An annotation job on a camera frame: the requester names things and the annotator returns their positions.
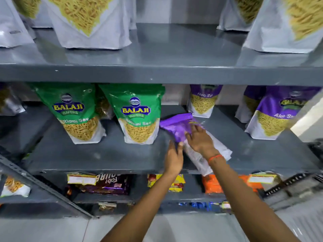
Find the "person's right hand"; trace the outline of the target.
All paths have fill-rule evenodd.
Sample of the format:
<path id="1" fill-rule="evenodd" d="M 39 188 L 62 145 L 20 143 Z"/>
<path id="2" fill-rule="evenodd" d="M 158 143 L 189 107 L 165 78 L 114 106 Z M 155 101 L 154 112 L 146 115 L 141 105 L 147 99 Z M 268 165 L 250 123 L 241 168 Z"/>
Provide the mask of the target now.
<path id="1" fill-rule="evenodd" d="M 220 152 L 214 147 L 212 138 L 207 134 L 206 130 L 199 125 L 191 125 L 191 136 L 193 143 L 189 146 L 202 155 L 204 159 L 208 159 L 212 156 L 220 154 Z"/>

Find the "person's left hand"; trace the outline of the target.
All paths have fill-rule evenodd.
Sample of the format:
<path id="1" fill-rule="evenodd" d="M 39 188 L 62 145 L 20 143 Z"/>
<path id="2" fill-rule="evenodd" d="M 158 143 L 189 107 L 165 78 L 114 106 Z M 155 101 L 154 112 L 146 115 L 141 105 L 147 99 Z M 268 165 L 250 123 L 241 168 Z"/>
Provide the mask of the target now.
<path id="1" fill-rule="evenodd" d="M 176 177 L 180 174 L 184 163 L 183 154 L 177 154 L 177 145 L 170 140 L 164 162 L 164 175 Z"/>

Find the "purple and white snack packet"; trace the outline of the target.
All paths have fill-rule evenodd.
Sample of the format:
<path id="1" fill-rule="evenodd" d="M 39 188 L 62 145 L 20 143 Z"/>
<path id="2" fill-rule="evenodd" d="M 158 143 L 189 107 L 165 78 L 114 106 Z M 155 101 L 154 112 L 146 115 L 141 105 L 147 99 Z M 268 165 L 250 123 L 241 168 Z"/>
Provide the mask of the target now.
<path id="1" fill-rule="evenodd" d="M 194 119 L 192 114 L 178 114 L 160 123 L 163 129 L 166 129 L 174 134 L 176 142 L 183 142 L 183 151 L 189 156 L 191 161 L 195 164 L 198 171 L 202 175 L 210 174 L 212 168 L 208 164 L 208 161 L 202 157 L 201 154 L 193 150 L 185 137 L 185 132 L 191 133 L 191 125 L 199 125 Z M 212 134 L 206 130 L 207 134 L 212 138 L 214 147 L 220 152 L 220 154 L 227 160 L 231 157 L 232 151 L 224 146 L 219 140 L 217 140 Z"/>

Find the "red thread wristband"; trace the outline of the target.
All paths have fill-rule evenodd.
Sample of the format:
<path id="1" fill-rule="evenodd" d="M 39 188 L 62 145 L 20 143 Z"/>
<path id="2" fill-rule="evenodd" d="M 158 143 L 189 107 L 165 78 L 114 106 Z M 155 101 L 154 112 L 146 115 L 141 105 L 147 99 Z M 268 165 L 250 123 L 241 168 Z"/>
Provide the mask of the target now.
<path id="1" fill-rule="evenodd" d="M 212 157 L 210 157 L 209 159 L 208 159 L 208 164 L 209 165 L 211 165 L 211 162 L 213 161 L 213 160 L 215 160 L 215 159 L 224 159 L 225 160 L 225 158 L 221 155 L 221 154 L 217 154 L 217 155 L 215 155 L 215 156 L 212 156 Z"/>

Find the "purple sev snack packet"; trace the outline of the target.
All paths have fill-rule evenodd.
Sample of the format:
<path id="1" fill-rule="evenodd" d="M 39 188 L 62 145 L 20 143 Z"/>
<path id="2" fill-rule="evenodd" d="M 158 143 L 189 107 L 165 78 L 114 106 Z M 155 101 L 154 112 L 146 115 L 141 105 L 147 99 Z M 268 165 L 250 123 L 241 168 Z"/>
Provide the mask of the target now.
<path id="1" fill-rule="evenodd" d="M 322 87 L 267 86 L 245 132 L 253 139 L 276 140 L 290 120 Z"/>
<path id="2" fill-rule="evenodd" d="M 235 118 L 241 123 L 247 124 L 253 117 L 265 91 L 266 86 L 248 85 L 237 108 Z"/>
<path id="3" fill-rule="evenodd" d="M 191 84 L 187 110 L 193 117 L 210 118 L 223 85 Z"/>

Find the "green sev snack packet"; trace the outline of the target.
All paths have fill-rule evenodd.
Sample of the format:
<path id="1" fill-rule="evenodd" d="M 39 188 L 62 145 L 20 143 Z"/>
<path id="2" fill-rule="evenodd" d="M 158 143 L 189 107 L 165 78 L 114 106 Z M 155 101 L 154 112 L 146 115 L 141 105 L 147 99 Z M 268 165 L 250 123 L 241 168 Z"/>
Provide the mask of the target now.
<path id="1" fill-rule="evenodd" d="M 54 114 L 74 144 L 96 144 L 106 136 L 96 112 L 94 84 L 31 82 L 28 85 Z"/>
<path id="2" fill-rule="evenodd" d="M 165 93 L 162 84 L 99 84 L 113 107 L 129 144 L 154 143 L 161 117 L 161 101 Z"/>
<path id="3" fill-rule="evenodd" d="M 114 117 L 113 107 L 109 103 L 107 97 L 101 90 L 98 84 L 95 84 L 95 97 L 96 97 L 96 113 L 99 119 L 112 120 Z"/>

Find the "blue wrapper packet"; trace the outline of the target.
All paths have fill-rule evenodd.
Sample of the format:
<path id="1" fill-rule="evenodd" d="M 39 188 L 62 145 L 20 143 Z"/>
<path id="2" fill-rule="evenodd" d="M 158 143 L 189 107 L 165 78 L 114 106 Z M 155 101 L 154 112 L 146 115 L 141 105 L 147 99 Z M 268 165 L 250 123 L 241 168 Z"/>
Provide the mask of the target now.
<path id="1" fill-rule="evenodd" d="M 232 213 L 228 202 L 178 202 L 179 206 L 190 208 L 194 211 L 206 211 L 213 213 Z"/>

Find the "brown biscuit packet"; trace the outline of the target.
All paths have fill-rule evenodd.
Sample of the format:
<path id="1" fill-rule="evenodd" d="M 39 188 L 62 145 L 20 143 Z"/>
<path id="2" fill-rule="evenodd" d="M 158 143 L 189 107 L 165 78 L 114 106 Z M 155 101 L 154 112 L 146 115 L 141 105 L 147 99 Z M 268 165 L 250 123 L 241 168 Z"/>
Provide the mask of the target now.
<path id="1" fill-rule="evenodd" d="M 75 184 L 75 187 L 82 193 L 100 195 L 128 195 L 130 191 L 131 174 L 98 174 L 95 185 Z"/>

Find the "yellow labelled packet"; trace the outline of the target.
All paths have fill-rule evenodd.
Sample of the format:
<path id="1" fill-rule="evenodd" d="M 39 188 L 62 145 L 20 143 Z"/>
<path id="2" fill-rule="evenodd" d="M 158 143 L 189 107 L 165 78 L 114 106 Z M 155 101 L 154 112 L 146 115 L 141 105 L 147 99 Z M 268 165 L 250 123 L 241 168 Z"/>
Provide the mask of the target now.
<path id="1" fill-rule="evenodd" d="M 247 180 L 248 183 L 262 183 L 262 184 L 272 184 L 277 178 L 277 174 L 267 174 L 265 172 L 260 172 L 256 174 L 251 174 Z"/>
<path id="2" fill-rule="evenodd" d="M 75 185 L 96 185 L 97 177 L 95 175 L 85 174 L 67 174 L 67 183 Z"/>

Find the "small brown packet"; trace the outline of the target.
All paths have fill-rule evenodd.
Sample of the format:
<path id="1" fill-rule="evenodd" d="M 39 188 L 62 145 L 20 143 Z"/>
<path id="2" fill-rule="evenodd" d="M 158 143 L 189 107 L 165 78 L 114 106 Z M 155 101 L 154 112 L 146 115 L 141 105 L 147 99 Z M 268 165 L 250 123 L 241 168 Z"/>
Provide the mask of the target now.
<path id="1" fill-rule="evenodd" d="M 117 208 L 114 202 L 98 202 L 99 210 L 104 212 L 112 212 Z"/>

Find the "black perforated metal bar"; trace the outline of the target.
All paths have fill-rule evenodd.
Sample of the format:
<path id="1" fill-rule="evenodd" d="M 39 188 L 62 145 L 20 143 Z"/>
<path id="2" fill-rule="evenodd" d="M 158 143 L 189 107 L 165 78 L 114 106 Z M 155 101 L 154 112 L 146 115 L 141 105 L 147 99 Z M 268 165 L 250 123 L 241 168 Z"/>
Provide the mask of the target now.
<path id="1" fill-rule="evenodd" d="M 303 173 L 295 174 L 287 178 L 286 180 L 279 181 L 278 184 L 276 184 L 275 186 L 271 187 L 266 191 L 259 191 L 259 195 L 261 196 L 261 198 L 265 199 L 283 189 L 286 190 L 287 187 L 295 186 L 296 184 L 304 180 L 315 180 L 316 182 L 323 184 L 323 173 L 303 172 Z"/>

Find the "white sev snack packet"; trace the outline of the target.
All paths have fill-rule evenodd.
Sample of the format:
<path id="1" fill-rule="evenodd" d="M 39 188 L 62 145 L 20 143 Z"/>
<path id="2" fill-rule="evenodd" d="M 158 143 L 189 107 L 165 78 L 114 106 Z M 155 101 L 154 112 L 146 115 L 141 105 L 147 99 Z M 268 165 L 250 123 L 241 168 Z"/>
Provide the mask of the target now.
<path id="1" fill-rule="evenodd" d="M 12 0 L 0 0 L 0 48 L 33 44 L 34 39 L 20 18 Z"/>
<path id="2" fill-rule="evenodd" d="M 323 40 L 323 0 L 264 0 L 243 47 L 307 54 Z"/>
<path id="3" fill-rule="evenodd" d="M 217 26 L 222 31 L 249 32 L 264 0 L 226 0 Z"/>
<path id="4" fill-rule="evenodd" d="M 42 0 L 12 0 L 21 19 L 31 28 L 52 29 L 47 7 Z"/>
<path id="5" fill-rule="evenodd" d="M 126 0 L 42 0 L 64 48 L 119 50 L 131 44 Z"/>

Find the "grey slotted angle bar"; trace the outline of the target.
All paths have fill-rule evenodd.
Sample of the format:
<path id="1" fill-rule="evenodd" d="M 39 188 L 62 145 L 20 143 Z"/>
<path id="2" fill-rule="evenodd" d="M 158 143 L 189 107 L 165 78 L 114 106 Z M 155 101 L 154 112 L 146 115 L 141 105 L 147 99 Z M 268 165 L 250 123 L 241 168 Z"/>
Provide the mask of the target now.
<path id="1" fill-rule="evenodd" d="M 31 188 L 31 193 L 28 197 L 14 195 L 0 198 L 0 203 L 4 204 L 4 207 L 0 208 L 0 216 L 13 219 L 63 217 L 96 219 L 95 216 L 86 212 L 45 183 L 40 182 L 2 155 L 0 155 L 0 174 L 11 176 Z"/>

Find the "white and orange snack packet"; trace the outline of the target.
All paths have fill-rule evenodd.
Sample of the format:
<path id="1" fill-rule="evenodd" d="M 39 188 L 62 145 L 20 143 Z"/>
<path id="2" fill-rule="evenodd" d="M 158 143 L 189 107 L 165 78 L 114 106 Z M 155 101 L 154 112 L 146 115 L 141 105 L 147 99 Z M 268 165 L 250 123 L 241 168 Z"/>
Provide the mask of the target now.
<path id="1" fill-rule="evenodd" d="M 17 179 L 14 179 L 11 176 L 7 176 L 5 180 L 4 187 L 0 194 L 0 198 L 9 197 L 9 196 L 22 196 L 28 197 L 30 195 L 31 188 Z"/>

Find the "dark clear snack packet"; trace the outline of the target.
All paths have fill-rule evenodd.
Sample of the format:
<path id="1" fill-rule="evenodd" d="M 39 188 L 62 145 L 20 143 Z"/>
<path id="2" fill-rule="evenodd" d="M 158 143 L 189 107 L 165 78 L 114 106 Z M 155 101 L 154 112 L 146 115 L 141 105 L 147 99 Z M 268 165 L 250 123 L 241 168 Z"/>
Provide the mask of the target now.
<path id="1" fill-rule="evenodd" d="M 0 116 L 15 116 L 25 111 L 11 86 L 5 82 L 0 82 Z"/>

